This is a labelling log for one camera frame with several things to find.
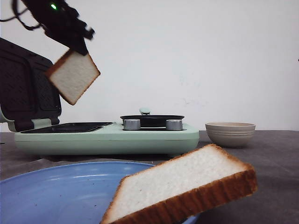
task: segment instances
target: bread slice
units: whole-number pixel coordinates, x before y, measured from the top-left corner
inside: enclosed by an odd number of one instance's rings
[[[46,72],[60,95],[71,105],[75,105],[99,75],[89,54],[83,56],[71,49]]]
[[[173,224],[256,190],[254,168],[211,144],[123,178],[101,224]]]

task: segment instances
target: open lid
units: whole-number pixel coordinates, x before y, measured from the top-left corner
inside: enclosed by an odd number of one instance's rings
[[[18,132],[33,129],[34,119],[59,123],[59,93],[44,75],[51,66],[49,59],[0,38],[2,122],[13,121]]]

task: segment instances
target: white backdrop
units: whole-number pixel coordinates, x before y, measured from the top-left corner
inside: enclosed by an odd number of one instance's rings
[[[211,121],[299,130],[298,0],[67,2],[96,31],[86,44],[102,74],[75,106],[61,99],[62,123],[149,107],[200,130]],[[2,0],[1,18],[11,15]],[[28,12],[22,18],[36,23]],[[67,50],[17,20],[0,25],[2,38],[52,62]]]

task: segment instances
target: gray table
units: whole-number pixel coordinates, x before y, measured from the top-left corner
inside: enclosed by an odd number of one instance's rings
[[[138,161],[158,164],[165,155],[38,156],[14,145],[13,133],[1,133],[1,179],[29,171],[89,161]],[[200,132],[199,147],[209,144]],[[242,148],[226,150],[251,163],[258,191],[251,197],[203,212],[199,224],[299,224],[299,132],[256,131]]]

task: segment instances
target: beige bowl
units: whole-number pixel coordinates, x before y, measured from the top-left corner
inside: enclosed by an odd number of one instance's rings
[[[206,123],[206,132],[212,142],[219,146],[238,147],[249,142],[255,127],[254,124],[248,123]]]

